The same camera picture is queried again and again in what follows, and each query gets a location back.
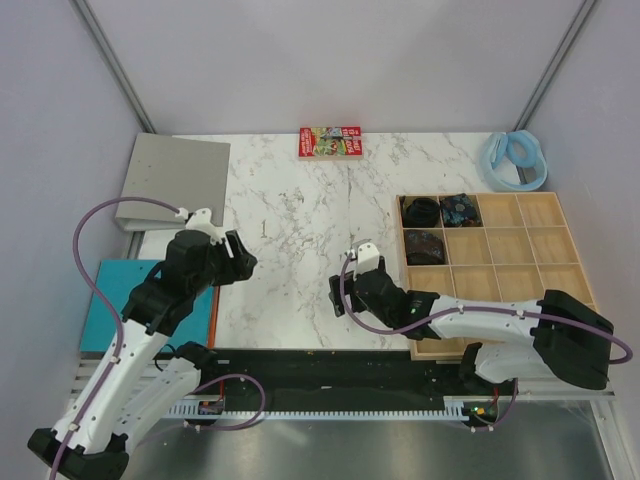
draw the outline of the white marble surface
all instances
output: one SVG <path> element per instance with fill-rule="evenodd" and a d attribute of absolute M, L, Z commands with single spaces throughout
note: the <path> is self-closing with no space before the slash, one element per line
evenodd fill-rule
<path fill-rule="evenodd" d="M 237 229 L 259 262 L 249 281 L 222 288 L 216 346 L 406 349 L 403 336 L 336 318 L 328 278 L 351 240 L 371 238 L 398 280 L 395 196 L 489 191 L 475 166 L 488 135 L 367 134 L 364 160 L 312 162 L 298 159 L 297 135 L 184 136 L 231 143 L 224 227 Z M 140 258 L 163 258 L 174 234 L 148 232 Z"/>

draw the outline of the red book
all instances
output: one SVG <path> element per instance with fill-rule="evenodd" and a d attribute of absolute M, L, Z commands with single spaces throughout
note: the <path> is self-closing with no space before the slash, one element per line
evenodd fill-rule
<path fill-rule="evenodd" d="M 307 160 L 344 157 L 362 158 L 360 127 L 303 127 L 300 129 L 298 155 Z"/>

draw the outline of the gray binder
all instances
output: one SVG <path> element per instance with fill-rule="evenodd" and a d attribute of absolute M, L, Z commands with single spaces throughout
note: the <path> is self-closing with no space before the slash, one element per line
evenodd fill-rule
<path fill-rule="evenodd" d="M 149 197 L 190 212 L 210 208 L 222 226 L 229 170 L 228 143 L 139 133 L 122 196 Z M 118 205 L 116 221 L 126 231 L 179 228 L 173 213 L 139 202 Z"/>

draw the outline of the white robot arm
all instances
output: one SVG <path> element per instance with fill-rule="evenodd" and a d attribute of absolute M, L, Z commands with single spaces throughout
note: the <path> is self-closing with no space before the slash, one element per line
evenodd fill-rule
<path fill-rule="evenodd" d="M 350 261 L 355 268 L 347 273 Z M 369 241 L 347 252 L 341 275 L 329 283 L 336 315 L 348 313 L 373 333 L 401 333 L 414 340 L 464 337 L 502 342 L 469 345 L 462 361 L 461 368 L 471 368 L 471 373 L 492 384 L 558 377 L 601 390 L 607 383 L 611 343 L 619 342 L 612 336 L 610 322 L 560 291 L 548 290 L 543 299 L 518 303 L 405 292 L 393 284 L 384 258 Z M 365 310 L 391 330 L 363 323 L 355 313 Z"/>
<path fill-rule="evenodd" d="M 129 401 L 143 370 L 193 311 L 200 293 L 253 274 L 256 258 L 244 248 L 237 232 L 223 235 L 212 225 L 211 210 L 188 216 L 180 209 L 178 216 L 187 221 L 185 229 L 167 246 L 165 260 L 131 291 L 123 309 L 119 353 L 116 334 L 74 404 L 52 429 L 38 429 L 29 440 L 29 448 L 49 465 L 64 448 L 58 468 L 68 478 L 120 477 L 128 454 L 149 429 L 200 384 L 202 352 L 189 344 L 178 349 L 168 367 Z M 96 386 L 99 395 L 93 393 Z M 84 415 L 77 421 L 81 409 Z"/>

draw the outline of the wooden grid tray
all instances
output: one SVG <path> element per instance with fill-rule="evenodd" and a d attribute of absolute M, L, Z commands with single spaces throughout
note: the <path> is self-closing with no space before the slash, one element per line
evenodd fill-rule
<path fill-rule="evenodd" d="M 406 195 L 405 207 L 418 197 L 439 201 L 453 194 Z M 467 194 L 482 226 L 403 228 L 400 196 L 396 224 L 400 274 L 405 289 L 435 291 L 461 299 L 518 302 L 540 299 L 546 289 L 564 290 L 596 309 L 571 232 L 555 193 Z M 446 265 L 410 266 L 406 230 L 425 230 L 443 240 Z M 414 360 L 457 360 L 478 339 L 411 341 Z"/>

